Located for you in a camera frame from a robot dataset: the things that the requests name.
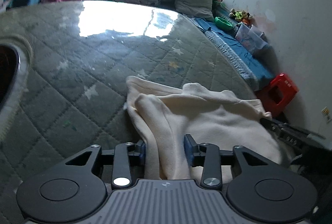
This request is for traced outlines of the clear plastic storage box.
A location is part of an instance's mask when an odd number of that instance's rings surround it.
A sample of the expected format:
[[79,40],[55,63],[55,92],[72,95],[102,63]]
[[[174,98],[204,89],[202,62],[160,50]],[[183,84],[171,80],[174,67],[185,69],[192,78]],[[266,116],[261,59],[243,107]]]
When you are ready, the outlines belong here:
[[257,34],[260,31],[255,26],[247,26],[244,23],[238,24],[238,30],[235,39],[252,55],[257,55],[269,48],[269,44]]

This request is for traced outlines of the black round induction cooktop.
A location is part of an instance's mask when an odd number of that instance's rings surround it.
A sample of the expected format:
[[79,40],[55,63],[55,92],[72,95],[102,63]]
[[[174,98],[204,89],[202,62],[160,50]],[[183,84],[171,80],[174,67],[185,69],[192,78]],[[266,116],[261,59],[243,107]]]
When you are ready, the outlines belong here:
[[2,108],[11,93],[20,66],[17,50],[1,44],[0,64],[0,101]]

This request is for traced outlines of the grey plain cushion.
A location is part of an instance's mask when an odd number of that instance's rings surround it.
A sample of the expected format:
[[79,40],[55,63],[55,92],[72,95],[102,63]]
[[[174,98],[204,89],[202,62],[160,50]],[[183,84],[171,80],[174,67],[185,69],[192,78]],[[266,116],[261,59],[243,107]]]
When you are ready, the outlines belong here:
[[212,3],[213,0],[175,0],[175,9],[187,16],[213,21]]

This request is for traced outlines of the cream knit garment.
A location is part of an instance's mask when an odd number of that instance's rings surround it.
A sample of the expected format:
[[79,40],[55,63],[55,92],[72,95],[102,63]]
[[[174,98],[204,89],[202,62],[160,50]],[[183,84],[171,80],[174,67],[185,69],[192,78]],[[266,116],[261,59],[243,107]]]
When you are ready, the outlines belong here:
[[126,85],[129,117],[146,144],[146,179],[200,179],[202,168],[187,163],[186,134],[222,150],[242,145],[281,165],[295,156],[260,124],[271,114],[258,99],[242,100],[232,91],[210,91],[198,83],[174,88],[136,76],[127,77]]

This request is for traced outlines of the small plush toys pile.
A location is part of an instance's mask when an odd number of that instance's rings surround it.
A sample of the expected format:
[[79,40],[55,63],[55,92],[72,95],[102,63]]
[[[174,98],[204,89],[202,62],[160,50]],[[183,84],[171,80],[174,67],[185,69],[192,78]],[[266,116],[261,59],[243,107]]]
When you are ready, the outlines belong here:
[[251,19],[253,18],[249,12],[245,10],[236,11],[235,9],[230,9],[228,16],[235,21],[242,22],[246,25],[250,25]]

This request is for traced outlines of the red plastic stool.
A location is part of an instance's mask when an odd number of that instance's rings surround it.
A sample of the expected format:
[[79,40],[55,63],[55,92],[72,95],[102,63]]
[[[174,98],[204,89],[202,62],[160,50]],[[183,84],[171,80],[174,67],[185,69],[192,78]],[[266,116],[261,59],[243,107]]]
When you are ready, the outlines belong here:
[[285,73],[280,73],[255,94],[261,100],[265,111],[276,117],[284,111],[298,92],[298,87],[290,77]]

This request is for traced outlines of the grey quilted star tablecloth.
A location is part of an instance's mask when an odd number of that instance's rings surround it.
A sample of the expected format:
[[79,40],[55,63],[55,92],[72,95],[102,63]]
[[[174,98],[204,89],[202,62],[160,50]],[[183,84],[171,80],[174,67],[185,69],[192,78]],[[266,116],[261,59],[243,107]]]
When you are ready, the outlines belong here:
[[22,223],[16,191],[24,180],[92,144],[138,140],[128,76],[254,97],[210,40],[171,10],[107,1],[20,7],[1,14],[1,42],[21,55],[1,121],[1,223]]

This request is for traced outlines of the green plastic bowl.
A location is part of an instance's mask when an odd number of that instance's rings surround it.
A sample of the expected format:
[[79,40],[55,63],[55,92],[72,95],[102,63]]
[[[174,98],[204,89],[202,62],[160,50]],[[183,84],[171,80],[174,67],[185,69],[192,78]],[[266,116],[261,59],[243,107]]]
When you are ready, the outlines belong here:
[[233,25],[229,21],[225,20],[224,18],[216,16],[214,18],[214,23],[220,30],[224,30],[224,31],[233,30]]

